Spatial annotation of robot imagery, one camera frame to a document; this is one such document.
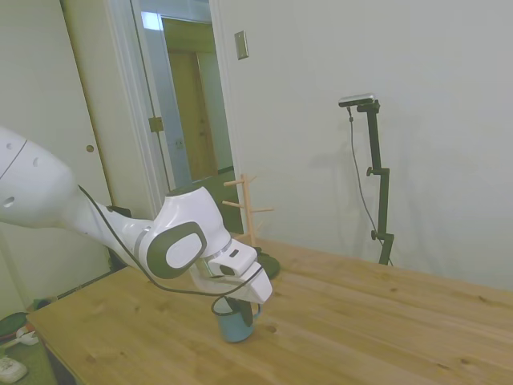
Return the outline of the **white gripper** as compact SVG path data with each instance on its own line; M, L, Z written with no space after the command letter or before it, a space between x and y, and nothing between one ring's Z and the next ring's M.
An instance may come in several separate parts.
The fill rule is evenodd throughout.
M190 267L190 273L200 291L227 296L224 299L232 312L237 312L238 299L246 326L253 324L250 302L264 304L273 293L268 275L257 261L256 250L245 244L229 244L199 259Z

